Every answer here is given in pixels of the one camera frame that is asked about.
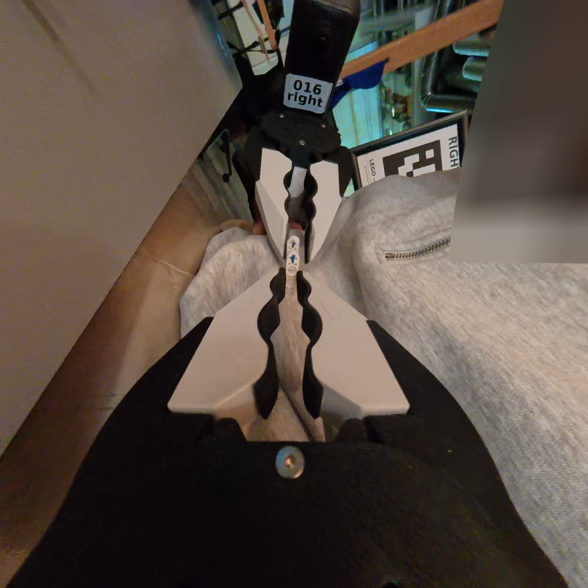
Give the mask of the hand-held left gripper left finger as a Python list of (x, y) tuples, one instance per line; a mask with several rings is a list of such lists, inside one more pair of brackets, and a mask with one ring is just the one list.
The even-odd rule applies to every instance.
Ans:
[(271, 337), (280, 325), (282, 272), (270, 271), (216, 313), (172, 394), (175, 413), (267, 419), (279, 379)]

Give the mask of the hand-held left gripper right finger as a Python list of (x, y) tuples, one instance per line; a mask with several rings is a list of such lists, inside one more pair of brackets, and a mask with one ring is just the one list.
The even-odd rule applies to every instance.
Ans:
[(403, 393), (366, 317), (309, 272), (296, 276), (301, 327), (309, 342), (303, 399), (317, 419), (404, 415)]

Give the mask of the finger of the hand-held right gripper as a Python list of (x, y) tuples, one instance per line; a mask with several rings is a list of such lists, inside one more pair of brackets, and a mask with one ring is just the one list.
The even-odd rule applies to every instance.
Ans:
[(291, 171), (292, 161), (283, 153), (262, 148), (260, 177), (255, 183), (255, 201), (278, 259), (286, 256), (292, 228), (288, 211), (290, 194), (285, 186), (285, 179)]
[(318, 257), (341, 201), (339, 166), (327, 160), (311, 164), (302, 207), (305, 264)]

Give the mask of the blue cloth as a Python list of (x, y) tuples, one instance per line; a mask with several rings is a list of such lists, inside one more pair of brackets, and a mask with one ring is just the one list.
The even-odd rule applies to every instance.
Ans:
[(349, 93), (357, 89), (371, 89), (382, 80), (386, 60), (342, 78), (334, 87), (330, 106), (332, 109)]

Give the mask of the black office chair base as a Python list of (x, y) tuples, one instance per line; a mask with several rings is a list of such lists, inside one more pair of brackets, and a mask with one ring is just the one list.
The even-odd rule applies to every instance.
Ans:
[(197, 161), (202, 161), (207, 153), (216, 147), (221, 154), (221, 160), (224, 161), (224, 167), (221, 169), (223, 181), (229, 183), (229, 180), (235, 177), (245, 187), (247, 180), (247, 173), (244, 171), (245, 164), (241, 162), (242, 157), (236, 156), (236, 153), (244, 150), (250, 134), (251, 129), (244, 124), (239, 125), (236, 129), (231, 129), (226, 124), (220, 123), (198, 154)]

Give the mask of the black framed marker sign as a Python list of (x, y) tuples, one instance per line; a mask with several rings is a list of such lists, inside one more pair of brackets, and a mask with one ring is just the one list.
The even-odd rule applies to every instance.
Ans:
[(352, 148), (355, 190), (393, 175), (417, 178), (460, 168), (468, 129), (469, 114), (461, 111)]

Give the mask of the grey zip hoodie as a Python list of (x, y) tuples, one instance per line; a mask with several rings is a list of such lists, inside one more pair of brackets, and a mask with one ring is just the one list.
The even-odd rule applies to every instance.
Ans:
[(343, 198), (313, 275), (452, 393), (518, 513), (587, 587), (587, 265), (464, 263), (449, 246), (460, 171)]

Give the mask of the wooden beam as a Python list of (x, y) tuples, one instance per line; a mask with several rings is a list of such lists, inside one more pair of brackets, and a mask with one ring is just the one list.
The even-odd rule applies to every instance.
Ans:
[(499, 21), (503, 4), (503, 1), (477, 1), (437, 19), (414, 33), (346, 63), (340, 78), (381, 62), (384, 63), (384, 73), (391, 72), (449, 47), (474, 33), (492, 28)]

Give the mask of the beige trousers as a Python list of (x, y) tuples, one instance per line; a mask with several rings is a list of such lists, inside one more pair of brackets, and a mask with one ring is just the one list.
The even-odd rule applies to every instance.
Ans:
[(177, 188), (1, 457), (1, 575), (47, 529), (100, 427), (178, 342), (179, 300), (217, 222)]

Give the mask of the metal ducts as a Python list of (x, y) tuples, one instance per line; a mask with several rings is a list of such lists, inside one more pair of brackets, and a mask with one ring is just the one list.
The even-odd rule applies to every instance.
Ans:
[(473, 115), (496, 26), (459, 40), (424, 58), (418, 85), (419, 103), (435, 117)]

